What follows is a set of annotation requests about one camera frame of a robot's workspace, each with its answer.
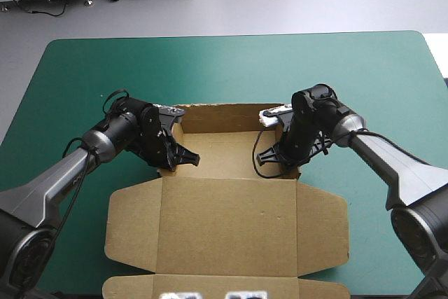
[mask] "green table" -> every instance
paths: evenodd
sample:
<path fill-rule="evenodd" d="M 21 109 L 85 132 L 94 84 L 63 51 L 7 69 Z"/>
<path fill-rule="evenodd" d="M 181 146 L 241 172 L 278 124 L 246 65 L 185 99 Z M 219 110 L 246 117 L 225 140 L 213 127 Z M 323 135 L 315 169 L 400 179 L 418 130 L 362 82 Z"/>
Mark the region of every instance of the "green table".
<path fill-rule="evenodd" d="M 27 182 L 56 162 L 67 143 L 102 118 L 117 88 L 160 104 L 289 102 L 316 83 L 367 119 L 369 128 L 441 167 L 448 166 L 447 88 L 416 32 L 85 39 L 52 42 L 0 147 L 0 189 Z M 144 271 L 104 255 L 109 195 L 155 177 L 131 153 L 93 172 L 40 286 L 100 293 L 104 280 Z M 352 293 L 409 293 L 422 278 L 384 210 L 386 185 L 348 149 L 332 148 L 301 180 L 349 203 L 351 257 L 309 276 Z"/>

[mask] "electrical cable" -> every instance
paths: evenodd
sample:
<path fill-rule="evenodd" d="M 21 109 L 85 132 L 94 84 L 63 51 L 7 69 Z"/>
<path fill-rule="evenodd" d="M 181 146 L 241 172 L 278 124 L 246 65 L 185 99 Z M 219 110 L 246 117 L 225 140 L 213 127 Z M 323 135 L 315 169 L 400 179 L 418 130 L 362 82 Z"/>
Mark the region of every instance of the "electrical cable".
<path fill-rule="evenodd" d="M 107 102 L 109 102 L 111 99 L 113 99 L 115 96 L 117 96 L 119 94 L 125 94 L 125 96 L 123 96 L 123 97 L 126 97 L 126 98 L 129 98 L 129 96 L 130 96 L 129 92 L 126 89 L 118 89 L 118 90 L 115 90 L 114 92 L 112 92 L 106 98 L 106 100 L 103 103 L 103 113 L 104 113 L 104 115 L 107 115 L 107 112 L 106 112 L 106 104 L 107 104 Z"/>
<path fill-rule="evenodd" d="M 81 141 L 85 146 L 88 147 L 88 145 L 81 138 L 73 138 L 67 144 L 66 148 L 64 149 L 62 157 L 66 156 L 66 154 L 67 154 L 67 152 L 68 152 L 68 150 L 70 148 L 70 145 L 72 145 L 72 143 L 75 142 L 75 141 Z M 83 168 L 83 171 L 81 172 L 81 174 L 78 177 L 78 181 L 76 182 L 75 191 L 74 191 L 73 196 L 71 197 L 69 206 L 67 207 L 67 209 L 65 211 L 65 214 L 64 214 L 64 217 L 61 220 L 61 223 L 56 228 L 55 235 L 52 237 L 52 239 L 51 239 L 47 249 L 45 250 L 45 253 L 43 254 L 42 258 L 40 259 L 39 264 L 37 265 L 37 267 L 35 269 L 36 272 L 31 277 L 31 280 L 30 280 L 29 284 L 35 284 L 39 280 L 39 277 L 40 277 L 40 274 L 41 274 L 41 270 L 44 267 L 44 263 L 49 259 L 50 254 L 51 254 L 51 252 L 53 250 L 53 247 L 54 247 L 54 245 L 56 243 L 56 240 L 59 237 L 63 227 L 65 226 L 65 223 L 67 222 L 67 219 L 69 218 L 71 210 L 73 209 L 73 207 L 75 205 L 75 202 L 78 199 L 79 192 L 81 191 L 81 187 L 82 187 L 83 182 L 84 182 L 84 178 L 87 176 L 87 173 L 88 173 L 90 159 L 93 156 L 95 156 L 95 154 L 92 152 L 92 149 L 90 149 L 87 152 L 87 157 L 85 159 L 84 168 Z M 23 299 L 24 296 L 27 294 L 27 292 L 29 290 L 31 290 L 31 288 L 28 288 L 28 287 L 23 288 L 19 293 L 16 294 L 15 299 Z"/>
<path fill-rule="evenodd" d="M 260 172 L 260 170 L 257 167 L 256 161 L 255 161 L 255 151 L 258 145 L 258 142 L 260 141 L 261 138 L 261 134 L 266 130 L 267 128 L 265 127 L 263 130 L 261 130 L 258 133 L 257 139 L 253 145 L 252 148 L 252 165 L 253 168 L 256 172 L 256 174 L 264 179 L 275 179 L 275 178 L 279 178 L 281 176 L 285 176 L 287 174 L 289 174 L 294 168 L 299 167 L 301 165 L 306 164 L 307 162 L 309 162 L 309 160 L 311 160 L 315 155 L 318 155 L 320 152 L 324 152 L 325 154 L 328 152 L 327 149 L 329 147 L 331 147 L 334 143 L 337 143 L 340 139 L 349 136 L 349 144 L 351 143 L 351 140 L 353 139 L 354 136 L 356 135 L 365 135 L 365 136 L 373 136 L 373 137 L 378 137 L 380 139 L 383 139 L 384 141 L 387 141 L 390 145 L 392 145 L 392 147 L 394 147 L 395 149 L 399 150 L 400 152 L 404 153 L 405 155 L 408 155 L 409 157 L 411 157 L 412 159 L 420 162 L 421 164 L 424 165 L 429 165 L 426 161 L 416 157 L 415 155 L 409 153 L 408 151 L 406 151 L 405 149 L 399 147 L 399 145 L 397 145 L 396 143 L 394 143 L 393 141 L 391 141 L 389 138 L 383 136 L 382 134 L 376 133 L 376 132 L 371 132 L 368 131 L 367 129 L 361 129 L 361 130 L 357 130 L 357 131 L 350 131 L 350 132 L 346 132 L 344 134 L 341 134 L 340 136 L 336 137 L 335 139 L 333 139 L 330 143 L 325 144 L 325 141 L 323 141 L 323 139 L 325 138 L 324 136 L 321 137 L 321 145 L 322 147 L 320 149 L 318 149 L 316 152 L 314 152 L 311 155 L 308 155 L 307 157 L 305 157 L 304 159 L 298 161 L 297 163 L 295 163 L 291 168 L 289 168 L 286 172 L 280 173 L 280 174 L 275 174 L 275 175 L 264 175 Z"/>
<path fill-rule="evenodd" d="M 13 0 L 13 3 L 15 4 L 16 7 L 18 7 L 20 10 L 22 10 L 28 14 L 45 14 L 45 15 L 49 15 L 50 17 L 54 17 L 54 18 L 60 17 L 61 15 L 63 15 L 65 13 L 65 10 L 67 9 L 69 2 L 70 2 L 70 0 L 65 0 L 62 11 L 58 14 L 54 14 L 54 13 L 49 13 L 46 11 L 27 10 L 26 8 L 21 6 L 17 0 Z"/>

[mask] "box flap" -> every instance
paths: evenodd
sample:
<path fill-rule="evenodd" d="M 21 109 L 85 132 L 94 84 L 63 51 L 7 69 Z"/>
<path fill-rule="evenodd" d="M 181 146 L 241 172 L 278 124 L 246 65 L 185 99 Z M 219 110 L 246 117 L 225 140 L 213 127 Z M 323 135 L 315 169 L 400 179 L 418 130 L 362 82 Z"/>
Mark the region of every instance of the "box flap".
<path fill-rule="evenodd" d="M 155 270 L 162 179 L 117 190 L 109 201 L 104 251 L 110 259 Z"/>
<path fill-rule="evenodd" d="M 252 150 L 263 129 L 260 111 L 281 104 L 197 104 L 179 106 L 185 109 L 181 125 L 173 134 L 180 144 L 201 157 L 198 167 L 179 165 L 175 172 L 160 170 L 162 176 L 201 178 L 258 178 L 252 164 Z M 257 152 L 274 145 L 281 130 L 265 130 Z M 268 176 L 282 173 L 278 164 L 266 164 L 260 171 Z M 296 179 L 294 169 L 285 179 Z"/>
<path fill-rule="evenodd" d="M 349 260 L 347 201 L 297 184 L 297 274 L 345 264 Z"/>
<path fill-rule="evenodd" d="M 229 291 L 266 291 L 269 299 L 349 299 L 341 284 L 282 277 L 222 277 L 157 274 L 114 277 L 103 286 L 104 299 L 159 299 L 163 293 L 198 292 L 224 299 Z"/>
<path fill-rule="evenodd" d="M 296 181 L 165 177 L 113 194 L 106 254 L 165 274 L 296 277 L 346 261 L 347 236 L 345 201 Z"/>
<path fill-rule="evenodd" d="M 263 126 L 258 120 L 258 113 L 281 105 L 283 104 L 185 104 L 178 107 L 186 112 L 182 117 L 184 133 L 221 133 L 260 131 Z"/>

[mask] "cardboard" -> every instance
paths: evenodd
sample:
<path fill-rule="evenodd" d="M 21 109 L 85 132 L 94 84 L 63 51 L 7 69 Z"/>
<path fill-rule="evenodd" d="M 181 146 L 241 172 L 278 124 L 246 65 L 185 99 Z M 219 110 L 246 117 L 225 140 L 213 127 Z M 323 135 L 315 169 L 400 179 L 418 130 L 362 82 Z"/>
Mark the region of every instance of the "cardboard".
<path fill-rule="evenodd" d="M 193 104 L 179 105 L 185 110 L 182 123 L 176 124 L 173 134 L 180 144 L 199 153 L 198 167 L 180 165 L 175 172 L 161 170 L 162 176 L 198 178 L 258 178 L 253 170 L 252 150 L 263 126 L 258 113 L 282 104 Z M 261 152 L 280 139 L 281 128 L 263 132 L 257 151 Z M 265 164 L 265 175 L 281 173 L 281 166 Z M 296 179 L 293 170 L 285 179 Z"/>
<path fill-rule="evenodd" d="M 111 196 L 106 255 L 157 275 L 220 276 L 211 278 L 215 282 L 227 279 L 222 276 L 239 276 L 228 279 L 229 291 L 265 291 L 265 286 L 251 288 L 252 281 L 264 284 L 268 278 L 277 279 L 273 282 L 278 286 L 284 281 L 300 289 L 297 276 L 341 265 L 348 251 L 346 202 L 294 180 L 164 177 Z M 146 281 L 152 279 L 157 278 L 146 276 Z M 171 292 L 181 291 L 178 278 L 168 279 L 173 281 Z M 246 283 L 245 279 L 244 288 L 230 286 Z M 125 298 L 108 297 L 108 291 L 121 288 L 122 281 L 133 282 L 129 277 L 110 280 L 105 299 Z M 193 284 L 188 291 L 198 291 Z M 307 286 L 304 291 L 314 291 Z M 340 288 L 325 286 L 330 289 L 319 291 Z M 224 298 L 219 291 L 210 291 L 217 296 L 206 298 Z M 290 287 L 278 291 L 296 294 Z M 333 298 L 348 298 L 347 290 Z"/>
<path fill-rule="evenodd" d="M 187 292 L 192 288 L 207 299 L 224 299 L 225 294 L 241 288 L 263 288 L 269 299 L 338 299 L 349 298 L 341 284 L 280 277 L 219 277 L 153 274 L 113 277 L 103 287 L 105 298 L 159 299 L 175 288 Z"/>
<path fill-rule="evenodd" d="M 166 292 L 268 291 L 269 299 L 348 299 L 341 284 L 298 276 L 348 260 L 347 204 L 336 195 L 253 171 L 258 112 L 280 104 L 181 106 L 173 133 L 199 153 L 199 167 L 161 171 L 160 179 L 114 192 L 106 255 L 154 275 L 114 277 L 105 299 L 159 299 Z M 281 130 L 263 133 L 258 151 Z M 280 172 L 263 166 L 264 174 Z"/>

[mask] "open cardboard box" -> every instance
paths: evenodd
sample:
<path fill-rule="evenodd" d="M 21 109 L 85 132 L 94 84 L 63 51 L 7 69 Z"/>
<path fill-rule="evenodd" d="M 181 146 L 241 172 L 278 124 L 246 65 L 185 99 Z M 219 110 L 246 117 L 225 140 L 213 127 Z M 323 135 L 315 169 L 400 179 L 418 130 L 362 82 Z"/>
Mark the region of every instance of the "open cardboard box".
<path fill-rule="evenodd" d="M 169 292 L 224 299 L 230 291 L 349 298 L 341 284 L 298 279 L 347 262 L 346 202 L 296 179 L 264 180 L 253 172 L 258 112 L 278 105 L 182 106 L 187 112 L 175 137 L 201 162 L 112 194 L 106 255 L 155 274 L 110 278 L 105 299 L 159 299 Z M 265 132 L 260 151 L 278 134 Z"/>

